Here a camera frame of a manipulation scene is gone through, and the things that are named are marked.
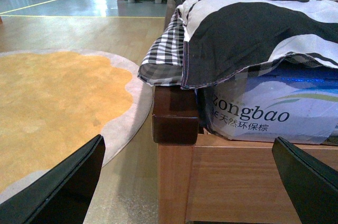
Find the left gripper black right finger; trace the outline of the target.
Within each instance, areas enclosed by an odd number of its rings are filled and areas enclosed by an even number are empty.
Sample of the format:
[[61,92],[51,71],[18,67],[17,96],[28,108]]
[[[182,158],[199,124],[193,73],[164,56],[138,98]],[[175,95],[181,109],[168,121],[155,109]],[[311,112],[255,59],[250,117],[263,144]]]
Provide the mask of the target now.
[[272,153],[301,223],[337,223],[337,170],[282,137]]

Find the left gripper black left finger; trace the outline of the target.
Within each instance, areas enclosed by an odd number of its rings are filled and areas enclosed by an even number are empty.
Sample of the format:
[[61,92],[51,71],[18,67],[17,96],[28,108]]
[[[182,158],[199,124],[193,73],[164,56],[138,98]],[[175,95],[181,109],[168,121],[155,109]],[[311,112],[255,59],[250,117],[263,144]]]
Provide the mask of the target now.
[[83,223],[99,181],[105,141],[95,136],[1,203],[1,223]]

